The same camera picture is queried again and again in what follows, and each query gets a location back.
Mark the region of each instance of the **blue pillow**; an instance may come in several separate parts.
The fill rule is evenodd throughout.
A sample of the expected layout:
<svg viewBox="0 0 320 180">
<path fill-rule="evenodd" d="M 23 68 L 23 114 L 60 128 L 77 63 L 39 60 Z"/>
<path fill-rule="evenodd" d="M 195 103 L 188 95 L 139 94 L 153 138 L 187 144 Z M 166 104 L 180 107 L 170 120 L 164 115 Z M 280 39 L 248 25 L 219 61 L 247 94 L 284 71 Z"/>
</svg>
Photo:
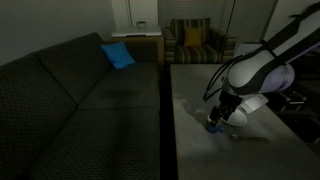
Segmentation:
<svg viewBox="0 0 320 180">
<path fill-rule="evenodd" d="M 124 42 L 101 45 L 103 51 L 109 58 L 109 61 L 116 69 L 121 69 L 129 64 L 134 64 L 135 61 L 129 54 Z"/>
</svg>

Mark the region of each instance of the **white wall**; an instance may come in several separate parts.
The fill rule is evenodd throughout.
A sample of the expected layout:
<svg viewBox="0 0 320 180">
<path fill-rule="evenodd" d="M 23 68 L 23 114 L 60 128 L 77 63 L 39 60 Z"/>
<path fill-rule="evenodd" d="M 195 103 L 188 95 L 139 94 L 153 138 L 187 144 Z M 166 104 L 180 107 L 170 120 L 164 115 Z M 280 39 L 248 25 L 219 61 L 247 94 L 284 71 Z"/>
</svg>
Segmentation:
<svg viewBox="0 0 320 180">
<path fill-rule="evenodd" d="M 131 26 L 128 2 L 134 27 L 137 21 L 146 21 L 147 26 L 158 26 L 158 0 L 112 0 L 115 23 L 118 29 Z"/>
<path fill-rule="evenodd" d="M 228 33 L 237 37 L 238 45 L 260 42 L 275 0 L 238 0 L 235 3 Z"/>
<path fill-rule="evenodd" d="M 91 32 L 115 29 L 111 0 L 1 0 L 0 65 Z"/>
<path fill-rule="evenodd" d="M 116 28 L 130 26 L 130 18 L 127 0 L 111 0 L 114 12 Z"/>
<path fill-rule="evenodd" d="M 269 40 L 277 32 L 292 22 L 294 19 L 288 18 L 290 15 L 301 14 L 305 8 L 316 2 L 319 2 L 319 0 L 278 0 L 264 40 Z"/>
</svg>

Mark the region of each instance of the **table surface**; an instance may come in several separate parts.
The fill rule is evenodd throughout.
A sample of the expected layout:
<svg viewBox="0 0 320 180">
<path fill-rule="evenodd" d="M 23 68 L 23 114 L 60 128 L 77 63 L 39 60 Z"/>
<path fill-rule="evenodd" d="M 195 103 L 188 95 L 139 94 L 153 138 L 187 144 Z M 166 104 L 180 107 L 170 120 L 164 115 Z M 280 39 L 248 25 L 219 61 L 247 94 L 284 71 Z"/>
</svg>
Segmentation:
<svg viewBox="0 0 320 180">
<path fill-rule="evenodd" d="M 112 37 L 129 37 L 129 36 L 161 36 L 162 31 L 159 26 L 150 26 L 145 29 L 136 27 L 123 27 L 111 33 Z"/>
<path fill-rule="evenodd" d="M 266 105 L 246 114 L 244 126 L 223 124 L 217 134 L 205 129 L 219 94 L 207 103 L 202 96 L 219 66 L 171 65 L 179 179 L 320 179 L 320 158 Z M 221 87 L 217 82 L 213 89 Z M 233 141 L 232 133 L 270 141 Z"/>
</svg>

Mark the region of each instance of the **side table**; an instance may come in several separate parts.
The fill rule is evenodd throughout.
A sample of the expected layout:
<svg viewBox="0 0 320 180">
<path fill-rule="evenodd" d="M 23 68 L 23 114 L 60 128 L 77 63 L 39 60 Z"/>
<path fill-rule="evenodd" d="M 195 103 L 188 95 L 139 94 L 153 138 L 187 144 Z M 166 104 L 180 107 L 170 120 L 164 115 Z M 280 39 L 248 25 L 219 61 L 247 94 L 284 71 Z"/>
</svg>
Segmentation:
<svg viewBox="0 0 320 180">
<path fill-rule="evenodd" d="M 138 29 L 136 27 L 126 27 L 117 29 L 111 34 L 112 41 L 134 42 L 134 41 L 153 41 L 158 46 L 158 67 L 160 80 L 163 80 L 164 66 L 164 37 L 160 27 L 147 27 Z"/>
</svg>

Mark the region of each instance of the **patterned armchair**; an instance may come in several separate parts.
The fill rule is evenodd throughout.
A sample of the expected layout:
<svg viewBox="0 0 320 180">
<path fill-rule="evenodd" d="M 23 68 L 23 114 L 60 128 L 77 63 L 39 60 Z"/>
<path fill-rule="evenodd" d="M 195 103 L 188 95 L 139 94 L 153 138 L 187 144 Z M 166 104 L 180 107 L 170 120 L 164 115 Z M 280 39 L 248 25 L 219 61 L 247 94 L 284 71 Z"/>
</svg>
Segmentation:
<svg viewBox="0 0 320 180">
<path fill-rule="evenodd" d="M 202 28 L 202 45 L 185 46 L 184 28 Z M 236 38 L 210 28 L 210 18 L 172 19 L 170 27 L 163 29 L 165 38 L 165 65 L 219 64 L 233 57 Z"/>
</svg>

